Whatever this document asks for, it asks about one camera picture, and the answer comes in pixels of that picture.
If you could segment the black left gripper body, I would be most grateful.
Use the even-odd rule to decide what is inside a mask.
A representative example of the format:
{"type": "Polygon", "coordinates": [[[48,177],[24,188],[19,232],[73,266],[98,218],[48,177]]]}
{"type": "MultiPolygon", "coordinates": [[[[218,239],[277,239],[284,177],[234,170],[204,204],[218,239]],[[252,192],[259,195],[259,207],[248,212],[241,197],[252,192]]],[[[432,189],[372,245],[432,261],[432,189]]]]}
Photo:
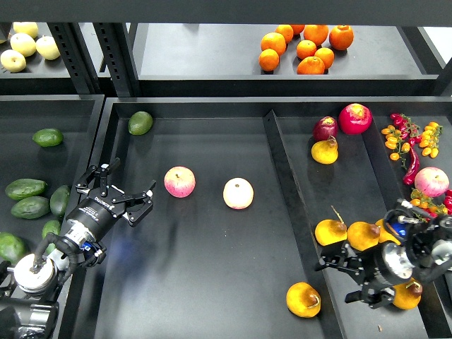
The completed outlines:
{"type": "Polygon", "coordinates": [[[113,196],[118,193],[109,185],[106,197],[101,197],[96,188],[72,210],[67,216],[69,231],[65,237],[70,240],[101,240],[122,218],[116,220],[112,213],[113,196]]]}

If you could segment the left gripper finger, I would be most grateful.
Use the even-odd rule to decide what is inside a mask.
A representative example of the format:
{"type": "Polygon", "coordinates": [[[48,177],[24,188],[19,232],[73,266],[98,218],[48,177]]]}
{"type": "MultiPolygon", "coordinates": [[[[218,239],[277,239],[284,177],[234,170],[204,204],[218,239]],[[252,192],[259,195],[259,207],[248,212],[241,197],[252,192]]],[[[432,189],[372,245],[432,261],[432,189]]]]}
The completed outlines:
{"type": "Polygon", "coordinates": [[[136,194],[128,194],[117,188],[111,187],[118,193],[110,200],[112,203],[111,213],[113,217],[125,219],[131,227],[137,226],[153,209],[153,189],[156,181],[152,180],[150,187],[136,194]]]}
{"type": "Polygon", "coordinates": [[[88,195],[94,188],[99,188],[101,197],[106,197],[108,194],[108,176],[118,168],[120,163],[121,160],[116,157],[109,164],[90,165],[79,180],[76,181],[76,191],[80,194],[88,195]]]}

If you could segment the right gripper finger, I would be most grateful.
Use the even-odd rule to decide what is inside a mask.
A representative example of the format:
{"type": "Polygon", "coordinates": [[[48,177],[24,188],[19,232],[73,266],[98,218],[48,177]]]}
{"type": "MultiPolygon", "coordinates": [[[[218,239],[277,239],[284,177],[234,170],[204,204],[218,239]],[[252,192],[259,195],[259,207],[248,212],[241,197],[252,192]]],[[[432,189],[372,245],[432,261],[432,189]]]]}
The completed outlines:
{"type": "Polygon", "coordinates": [[[382,290],[375,290],[364,286],[361,290],[350,292],[345,296],[345,303],[363,302],[371,309],[378,309],[392,304],[395,299],[396,291],[392,287],[386,287],[382,290]]]}
{"type": "Polygon", "coordinates": [[[348,275],[359,275],[363,271],[361,261],[349,243],[333,243],[322,248],[314,270],[326,268],[333,268],[348,275]]]}

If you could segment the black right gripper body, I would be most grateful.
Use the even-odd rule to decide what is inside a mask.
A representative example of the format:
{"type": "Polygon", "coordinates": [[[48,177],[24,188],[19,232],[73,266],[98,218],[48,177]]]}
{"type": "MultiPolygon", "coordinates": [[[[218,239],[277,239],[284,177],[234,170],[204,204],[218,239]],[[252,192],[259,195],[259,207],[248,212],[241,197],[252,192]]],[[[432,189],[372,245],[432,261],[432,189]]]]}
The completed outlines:
{"type": "Polygon", "coordinates": [[[377,244],[357,257],[363,267],[361,285],[365,295],[376,295],[386,288],[406,283],[412,277],[413,265],[405,247],[396,243],[377,244]]]}

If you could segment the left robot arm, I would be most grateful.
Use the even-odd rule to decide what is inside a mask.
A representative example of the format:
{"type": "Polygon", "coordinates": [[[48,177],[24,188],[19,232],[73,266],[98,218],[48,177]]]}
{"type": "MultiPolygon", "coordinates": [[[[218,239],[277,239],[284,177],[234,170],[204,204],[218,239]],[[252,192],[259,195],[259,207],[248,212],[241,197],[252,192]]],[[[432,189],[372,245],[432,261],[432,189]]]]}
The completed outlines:
{"type": "Polygon", "coordinates": [[[76,182],[76,191],[84,197],[66,216],[65,234],[50,232],[17,264],[1,263],[2,338],[52,337],[66,281],[76,271],[103,262],[102,239],[120,219],[135,227],[153,209],[155,182],[137,194],[109,184],[119,164],[116,158],[93,165],[76,182]]]}

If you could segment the yellow pear under arm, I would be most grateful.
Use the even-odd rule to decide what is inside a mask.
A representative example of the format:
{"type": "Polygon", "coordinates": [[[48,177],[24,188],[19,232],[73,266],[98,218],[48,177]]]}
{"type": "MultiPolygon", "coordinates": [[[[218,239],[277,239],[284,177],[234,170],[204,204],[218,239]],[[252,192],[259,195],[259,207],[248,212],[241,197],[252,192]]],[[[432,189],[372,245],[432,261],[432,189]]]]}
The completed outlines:
{"type": "Polygon", "coordinates": [[[423,286],[414,278],[393,287],[395,297],[393,305],[402,310],[414,309],[420,303],[423,286]]]}

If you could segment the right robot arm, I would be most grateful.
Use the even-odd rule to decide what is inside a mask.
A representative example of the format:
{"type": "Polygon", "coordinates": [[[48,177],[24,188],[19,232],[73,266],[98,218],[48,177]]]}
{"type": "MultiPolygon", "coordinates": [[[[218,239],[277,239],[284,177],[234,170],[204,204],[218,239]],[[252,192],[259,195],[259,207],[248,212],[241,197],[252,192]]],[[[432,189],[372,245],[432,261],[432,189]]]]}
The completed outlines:
{"type": "Polygon", "coordinates": [[[325,246],[315,270],[333,268],[348,274],[360,286],[345,296],[346,303],[364,302],[372,309],[396,300],[396,286],[428,284],[451,269],[451,216],[432,217],[399,198],[383,218],[391,240],[359,251],[350,240],[325,246]]]}

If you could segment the yellow pear behind arm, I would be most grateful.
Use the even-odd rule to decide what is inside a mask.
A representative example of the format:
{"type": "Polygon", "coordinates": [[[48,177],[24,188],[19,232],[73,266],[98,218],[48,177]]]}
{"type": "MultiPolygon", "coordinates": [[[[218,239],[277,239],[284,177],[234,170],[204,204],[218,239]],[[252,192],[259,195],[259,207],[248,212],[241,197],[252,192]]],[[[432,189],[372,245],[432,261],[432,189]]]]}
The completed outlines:
{"type": "Polygon", "coordinates": [[[397,245],[400,245],[400,241],[396,239],[392,234],[390,234],[386,229],[384,228],[384,219],[379,219],[375,222],[375,225],[379,227],[380,234],[378,238],[378,243],[384,243],[387,241],[394,242],[397,245]]]}

